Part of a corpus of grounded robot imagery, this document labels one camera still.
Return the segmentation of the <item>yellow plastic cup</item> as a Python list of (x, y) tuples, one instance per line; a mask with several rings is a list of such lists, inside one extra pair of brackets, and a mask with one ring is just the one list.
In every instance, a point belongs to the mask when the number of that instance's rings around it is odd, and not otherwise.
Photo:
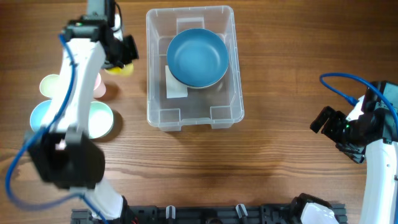
[(134, 72), (134, 64), (133, 63), (127, 64), (123, 68), (114, 67), (114, 68), (105, 69), (105, 72), (110, 75), (128, 77), (131, 76)]

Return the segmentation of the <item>pink plastic cup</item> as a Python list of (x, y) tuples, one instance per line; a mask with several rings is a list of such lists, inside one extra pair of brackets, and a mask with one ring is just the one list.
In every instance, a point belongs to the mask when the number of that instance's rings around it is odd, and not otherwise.
[(94, 90), (93, 90), (93, 98), (101, 98), (106, 93), (106, 86), (102, 80), (100, 74), (97, 74)]

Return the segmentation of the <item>mint green bowl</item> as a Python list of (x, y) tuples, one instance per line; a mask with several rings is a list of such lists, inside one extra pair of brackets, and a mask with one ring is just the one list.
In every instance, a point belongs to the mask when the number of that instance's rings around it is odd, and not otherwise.
[(114, 115), (112, 109), (100, 101), (92, 101), (88, 119), (88, 133), (90, 139), (106, 136), (113, 128)]

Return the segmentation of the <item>cream plastic cup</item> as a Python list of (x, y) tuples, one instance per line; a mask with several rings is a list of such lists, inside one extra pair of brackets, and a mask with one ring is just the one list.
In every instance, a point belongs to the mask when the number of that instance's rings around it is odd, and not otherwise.
[(57, 96), (62, 90), (60, 84), (60, 76), (57, 74), (47, 75), (42, 79), (39, 85), (40, 93), (47, 98), (53, 98)]

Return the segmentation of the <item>dark blue deep plate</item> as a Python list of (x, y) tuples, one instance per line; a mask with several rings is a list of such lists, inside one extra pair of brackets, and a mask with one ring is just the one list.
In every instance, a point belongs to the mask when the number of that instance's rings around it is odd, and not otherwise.
[(228, 69), (229, 54), (214, 32), (194, 28), (176, 35), (167, 48), (167, 65), (172, 69)]

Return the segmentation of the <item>light blue plastic bowl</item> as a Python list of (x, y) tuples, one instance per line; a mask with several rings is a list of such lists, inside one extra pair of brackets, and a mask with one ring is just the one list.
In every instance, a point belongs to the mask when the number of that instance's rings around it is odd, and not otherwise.
[(44, 118), (45, 114), (47, 113), (52, 100), (46, 100), (38, 104), (32, 111), (30, 115), (30, 127), (33, 132), (36, 132), (40, 129), (40, 125), (42, 119)]

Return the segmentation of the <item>cream plastic plate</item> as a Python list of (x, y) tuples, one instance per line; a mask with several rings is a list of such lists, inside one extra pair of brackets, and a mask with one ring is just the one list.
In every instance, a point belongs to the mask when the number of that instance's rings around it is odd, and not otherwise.
[(228, 71), (227, 69), (195, 70), (194, 68), (188, 70), (169, 68), (169, 70), (178, 82), (193, 89), (209, 88), (219, 83)]

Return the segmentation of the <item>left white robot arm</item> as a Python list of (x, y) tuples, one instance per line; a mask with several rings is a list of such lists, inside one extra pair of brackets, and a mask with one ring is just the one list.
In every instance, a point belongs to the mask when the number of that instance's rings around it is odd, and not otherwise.
[(44, 182), (83, 199), (103, 223), (134, 223), (136, 216), (127, 200), (104, 178), (104, 152), (88, 134), (98, 73), (137, 59), (134, 38), (107, 22), (73, 21), (60, 34), (60, 41), (64, 84), (25, 148)]

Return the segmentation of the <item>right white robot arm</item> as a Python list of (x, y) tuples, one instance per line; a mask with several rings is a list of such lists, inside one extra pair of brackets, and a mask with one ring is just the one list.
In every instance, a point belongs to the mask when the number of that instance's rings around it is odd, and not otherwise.
[(336, 148), (357, 164), (366, 164), (366, 186), (360, 223), (397, 221), (397, 85), (373, 82), (349, 115), (324, 107), (310, 129), (331, 139)]

